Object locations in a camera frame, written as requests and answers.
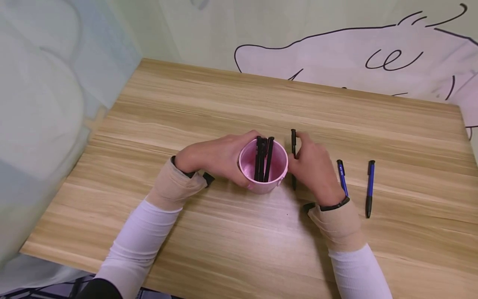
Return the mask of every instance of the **hand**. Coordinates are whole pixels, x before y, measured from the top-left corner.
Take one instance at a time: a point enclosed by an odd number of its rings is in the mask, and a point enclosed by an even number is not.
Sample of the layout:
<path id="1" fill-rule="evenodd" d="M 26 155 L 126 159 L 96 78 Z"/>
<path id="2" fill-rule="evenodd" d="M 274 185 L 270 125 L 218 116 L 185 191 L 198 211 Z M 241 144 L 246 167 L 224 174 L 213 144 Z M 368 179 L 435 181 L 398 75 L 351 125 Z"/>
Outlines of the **hand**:
<path id="1" fill-rule="evenodd" d="M 302 147 L 296 155 L 297 160 L 289 154 L 289 172 L 312 191 L 319 206 L 340 203 L 345 192 L 337 181 L 326 148 L 314 143 L 307 133 L 297 132 L 296 135 L 301 139 Z"/>
<path id="2" fill-rule="evenodd" d="M 250 181 L 239 169 L 239 153 L 258 135 L 261 134 L 252 130 L 243 135 L 227 135 L 219 139 L 192 144 L 176 155 L 176 167 L 184 172 L 203 169 L 246 188 Z"/>

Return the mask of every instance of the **pink pen holder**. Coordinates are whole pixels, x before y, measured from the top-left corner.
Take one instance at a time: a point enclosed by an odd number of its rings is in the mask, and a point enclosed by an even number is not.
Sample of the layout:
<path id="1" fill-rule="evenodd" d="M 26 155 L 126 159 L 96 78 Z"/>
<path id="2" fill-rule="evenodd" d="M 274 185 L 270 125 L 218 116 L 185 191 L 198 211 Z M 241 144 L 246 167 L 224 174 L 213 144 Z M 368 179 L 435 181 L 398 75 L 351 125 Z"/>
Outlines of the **pink pen holder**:
<path id="1" fill-rule="evenodd" d="M 258 182 L 254 180 L 254 171 L 256 165 L 256 140 L 249 142 L 239 154 L 239 168 L 246 178 L 251 181 L 249 190 L 257 194 L 266 194 L 272 191 L 275 187 L 280 185 L 285 175 L 287 174 L 287 166 L 289 159 L 287 152 L 274 140 L 274 147 L 271 159 L 271 168 L 269 172 L 268 182 Z"/>

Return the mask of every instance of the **black watch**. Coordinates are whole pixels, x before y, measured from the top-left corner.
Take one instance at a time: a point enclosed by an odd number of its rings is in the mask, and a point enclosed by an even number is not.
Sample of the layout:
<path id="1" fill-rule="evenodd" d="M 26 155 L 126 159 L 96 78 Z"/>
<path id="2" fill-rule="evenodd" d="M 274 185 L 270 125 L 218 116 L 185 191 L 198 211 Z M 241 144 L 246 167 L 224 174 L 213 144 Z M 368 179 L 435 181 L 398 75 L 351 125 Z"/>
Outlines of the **black watch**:
<path id="1" fill-rule="evenodd" d="M 331 210 L 335 210 L 335 209 L 338 209 L 338 208 L 344 206 L 349 201 L 350 201 L 350 198 L 348 196 L 345 196 L 345 198 L 341 202 L 336 204 L 335 206 L 328 206 L 328 207 L 319 206 L 319 208 L 322 212 L 331 211 Z"/>
<path id="2" fill-rule="evenodd" d="M 176 156 L 172 156 L 171 157 L 171 163 L 174 165 L 174 167 L 176 167 L 175 161 L 176 161 Z M 180 169 L 178 169 L 178 170 L 181 171 L 182 173 L 184 173 L 184 175 L 187 176 L 188 178 L 193 178 L 194 174 L 196 173 L 195 171 L 194 172 L 184 172 Z M 212 175 L 208 174 L 207 172 L 205 172 L 203 174 L 203 178 L 206 180 L 206 184 L 207 184 L 206 188 L 209 188 L 211 183 L 215 180 L 215 178 Z"/>

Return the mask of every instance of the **beige wrist brace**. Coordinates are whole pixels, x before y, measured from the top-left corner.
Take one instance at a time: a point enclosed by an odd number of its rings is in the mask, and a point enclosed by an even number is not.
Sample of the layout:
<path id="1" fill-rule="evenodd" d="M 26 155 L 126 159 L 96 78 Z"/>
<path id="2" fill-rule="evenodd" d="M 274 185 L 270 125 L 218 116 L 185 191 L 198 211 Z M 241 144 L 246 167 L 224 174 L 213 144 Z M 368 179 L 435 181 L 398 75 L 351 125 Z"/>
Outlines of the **beige wrist brace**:
<path id="1" fill-rule="evenodd" d="M 308 215 L 320 228 L 330 250 L 352 252 L 362 249 L 367 244 L 360 228 L 357 208 L 352 201 L 338 209 L 324 212 L 316 206 L 309 210 Z"/>
<path id="2" fill-rule="evenodd" d="M 188 178 L 168 159 L 146 200 L 165 211 L 178 210 L 183 207 L 188 197 L 206 186 L 207 182 L 202 175 L 196 172 L 192 178 Z"/>

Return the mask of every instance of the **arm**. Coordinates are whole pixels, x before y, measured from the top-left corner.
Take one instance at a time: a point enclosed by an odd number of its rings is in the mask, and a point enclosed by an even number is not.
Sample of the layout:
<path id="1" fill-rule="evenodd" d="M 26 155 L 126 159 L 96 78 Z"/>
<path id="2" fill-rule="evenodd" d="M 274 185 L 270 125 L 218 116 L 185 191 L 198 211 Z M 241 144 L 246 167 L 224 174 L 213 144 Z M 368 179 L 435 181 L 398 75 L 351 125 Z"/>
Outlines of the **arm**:
<path id="1" fill-rule="evenodd" d="M 352 201 L 334 210 L 321 211 L 345 198 L 327 150 L 306 133 L 297 133 L 302 147 L 298 160 L 289 157 L 289 171 L 314 194 L 318 206 L 309 217 L 320 228 L 332 259 L 338 290 L 343 299 L 391 299 L 387 281 L 365 241 L 360 218 Z"/>
<path id="2" fill-rule="evenodd" d="M 204 169 L 247 187 L 249 181 L 237 159 L 257 135 L 251 131 L 193 144 L 176 155 L 174 164 L 168 160 L 149 194 L 126 220 L 97 275 L 77 298 L 135 298 L 187 198 L 207 186 L 197 171 Z"/>

